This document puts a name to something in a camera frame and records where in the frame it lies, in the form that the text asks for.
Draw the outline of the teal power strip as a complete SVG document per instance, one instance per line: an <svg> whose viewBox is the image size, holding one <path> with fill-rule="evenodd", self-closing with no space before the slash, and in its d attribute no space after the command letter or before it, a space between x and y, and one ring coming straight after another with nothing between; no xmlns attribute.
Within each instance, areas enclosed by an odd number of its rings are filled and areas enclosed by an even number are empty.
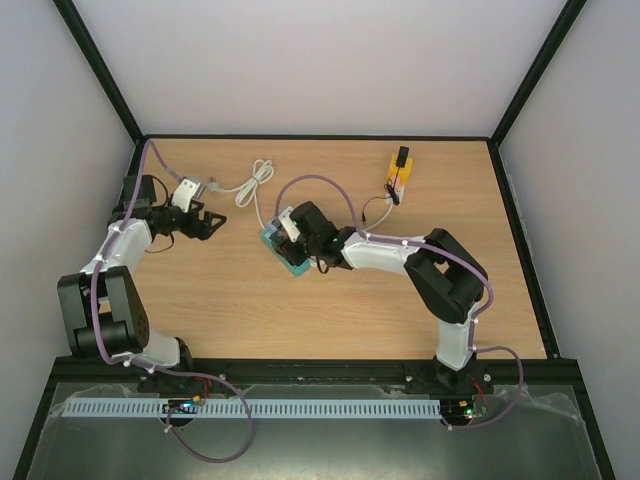
<svg viewBox="0 0 640 480"><path fill-rule="evenodd" d="M278 222L269 222L261 232L261 240L267 249L294 276L300 277L310 268L308 256L292 242Z"/></svg>

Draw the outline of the white power strip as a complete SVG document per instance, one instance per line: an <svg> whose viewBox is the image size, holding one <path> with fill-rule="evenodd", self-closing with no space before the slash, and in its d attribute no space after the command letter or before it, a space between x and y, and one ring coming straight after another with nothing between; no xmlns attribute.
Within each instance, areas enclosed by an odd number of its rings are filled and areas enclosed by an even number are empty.
<svg viewBox="0 0 640 480"><path fill-rule="evenodd" d="M386 183L384 189L387 202L393 206L399 206L403 199L404 186L402 184Z"/></svg>

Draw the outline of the dark green dragon charger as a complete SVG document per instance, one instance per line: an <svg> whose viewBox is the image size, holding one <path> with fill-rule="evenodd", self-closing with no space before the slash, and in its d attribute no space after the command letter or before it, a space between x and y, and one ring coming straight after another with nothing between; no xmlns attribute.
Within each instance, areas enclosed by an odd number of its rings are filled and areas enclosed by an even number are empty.
<svg viewBox="0 0 640 480"><path fill-rule="evenodd" d="M270 221L261 231L262 242L271 250L278 251L289 240L286 230L277 219Z"/></svg>

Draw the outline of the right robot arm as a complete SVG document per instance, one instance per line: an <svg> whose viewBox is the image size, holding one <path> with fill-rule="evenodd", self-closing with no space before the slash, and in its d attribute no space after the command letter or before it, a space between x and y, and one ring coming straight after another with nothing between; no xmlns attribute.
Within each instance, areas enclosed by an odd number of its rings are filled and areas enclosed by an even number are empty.
<svg viewBox="0 0 640 480"><path fill-rule="evenodd" d="M427 236L373 234L338 228L311 201L285 208L263 239L292 272L380 270L407 277L438 321L438 343L427 384L449 394L469 393L477 357L474 334L480 302L490 293L481 265L444 229Z"/></svg>

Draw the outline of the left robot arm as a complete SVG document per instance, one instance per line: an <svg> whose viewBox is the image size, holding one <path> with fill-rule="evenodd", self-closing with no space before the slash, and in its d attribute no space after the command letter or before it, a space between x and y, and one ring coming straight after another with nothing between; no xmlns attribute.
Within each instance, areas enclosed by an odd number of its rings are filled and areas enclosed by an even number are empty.
<svg viewBox="0 0 640 480"><path fill-rule="evenodd" d="M186 343L151 327L133 274L157 237L182 234L206 241L225 224L226 216L206 210L200 200L203 189L201 183L183 179L159 202L153 176L124 178L98 252L79 272L61 277L57 284L74 357L136 366L149 374L193 369Z"/></svg>

